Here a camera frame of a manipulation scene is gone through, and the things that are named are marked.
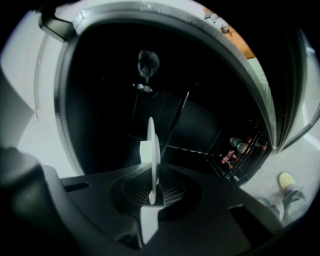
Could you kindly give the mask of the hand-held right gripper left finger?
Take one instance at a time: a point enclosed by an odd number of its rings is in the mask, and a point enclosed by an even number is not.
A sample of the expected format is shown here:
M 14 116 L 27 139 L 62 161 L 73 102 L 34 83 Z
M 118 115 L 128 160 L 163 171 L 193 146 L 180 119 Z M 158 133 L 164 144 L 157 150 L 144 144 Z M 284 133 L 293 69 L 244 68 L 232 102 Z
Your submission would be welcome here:
M 60 179 L 14 148 L 0 151 L 2 251 L 151 251 L 121 184 L 148 171 L 139 164 L 98 176 Z

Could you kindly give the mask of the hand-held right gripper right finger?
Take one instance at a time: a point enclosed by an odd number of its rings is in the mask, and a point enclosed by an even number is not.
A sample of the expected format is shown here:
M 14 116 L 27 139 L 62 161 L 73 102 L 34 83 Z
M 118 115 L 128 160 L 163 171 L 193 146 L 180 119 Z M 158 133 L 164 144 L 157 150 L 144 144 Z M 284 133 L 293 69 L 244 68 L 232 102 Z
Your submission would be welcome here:
M 159 212 L 159 228 L 145 253 L 246 253 L 283 226 L 237 185 L 191 169 L 163 165 L 161 182 L 184 182 L 183 199 Z

